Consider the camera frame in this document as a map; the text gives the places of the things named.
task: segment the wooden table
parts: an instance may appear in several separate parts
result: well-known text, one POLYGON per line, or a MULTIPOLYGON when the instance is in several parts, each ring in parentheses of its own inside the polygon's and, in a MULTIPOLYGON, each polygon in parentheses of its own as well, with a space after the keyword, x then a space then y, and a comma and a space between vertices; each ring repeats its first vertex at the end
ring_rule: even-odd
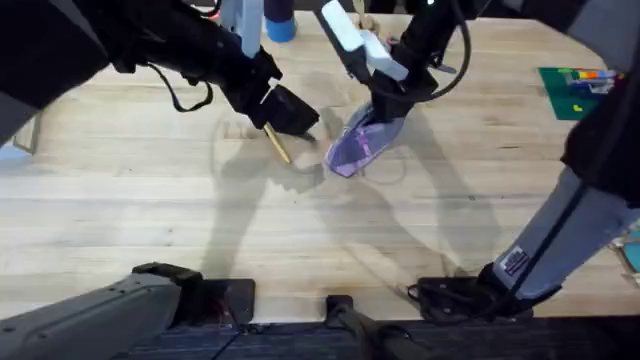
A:
MULTIPOLYGON (((399 34, 406 16, 377 16, 399 34)), ((215 104, 175 112, 157 76, 106 70, 50 106, 39 153, 0 165, 0 317, 59 301, 161 261, 257 281, 256 321, 323 317, 350 294, 377 319, 413 319, 402 296, 420 276, 477 272, 516 237, 553 188, 572 122, 554 119, 539 66, 601 67, 581 45, 526 20, 470 24, 474 53, 449 96, 410 114, 397 145, 361 176, 323 156, 368 98, 315 18, 288 44, 263 40, 283 84, 321 114, 314 147, 264 134, 215 104)), ((446 63, 457 66, 459 38, 446 63)), ((204 96, 170 74, 179 96, 204 96)), ((438 75, 444 81, 450 75, 438 75)), ((640 291, 602 251, 538 315, 640 312, 640 291)))

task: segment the purple object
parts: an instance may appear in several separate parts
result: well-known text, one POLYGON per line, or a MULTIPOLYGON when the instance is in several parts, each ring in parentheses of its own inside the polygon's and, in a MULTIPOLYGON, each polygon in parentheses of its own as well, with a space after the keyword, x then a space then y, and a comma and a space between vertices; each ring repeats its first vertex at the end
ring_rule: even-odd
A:
POLYGON ((398 136, 405 118, 391 123, 366 125, 373 114, 371 103, 358 109, 349 119, 342 135, 331 145, 325 163, 333 172, 351 177, 386 150, 398 136))

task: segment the label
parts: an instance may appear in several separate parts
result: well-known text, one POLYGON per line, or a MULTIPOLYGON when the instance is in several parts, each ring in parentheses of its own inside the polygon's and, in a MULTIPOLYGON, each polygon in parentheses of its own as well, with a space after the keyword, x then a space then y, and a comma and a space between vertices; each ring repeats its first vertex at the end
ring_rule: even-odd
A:
POLYGON ((522 250, 519 246, 514 246, 509 252, 509 255, 505 256, 500 261, 500 268, 509 276, 513 276, 524 264, 529 261, 529 255, 522 250))

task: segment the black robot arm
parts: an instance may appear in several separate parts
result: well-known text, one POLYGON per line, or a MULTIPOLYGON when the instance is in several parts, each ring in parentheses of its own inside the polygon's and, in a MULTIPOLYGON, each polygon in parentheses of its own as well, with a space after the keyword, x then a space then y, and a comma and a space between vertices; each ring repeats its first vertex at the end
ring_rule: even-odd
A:
POLYGON ((191 109, 171 91, 179 111, 210 103, 214 84, 257 128, 269 121, 278 132, 300 135, 318 120, 285 87, 270 87, 282 72, 264 49, 247 57, 238 35, 181 0, 2 0, 0 10, 0 30, 15 34, 2 44, 10 56, 0 59, 0 101, 9 119, 0 124, 0 143, 109 63, 121 73, 158 65, 192 85, 205 82, 207 98, 191 109))

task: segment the green mat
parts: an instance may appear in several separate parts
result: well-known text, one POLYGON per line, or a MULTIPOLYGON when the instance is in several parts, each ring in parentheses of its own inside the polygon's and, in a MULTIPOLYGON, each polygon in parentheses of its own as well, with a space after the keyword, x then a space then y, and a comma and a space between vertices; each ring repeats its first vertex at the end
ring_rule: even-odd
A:
POLYGON ((587 91, 572 89, 567 85, 565 74, 576 70, 567 68, 538 69, 558 120, 582 120, 598 105, 602 98, 587 91))
POLYGON ((635 272, 640 272, 640 243, 626 244, 622 249, 629 265, 635 272))

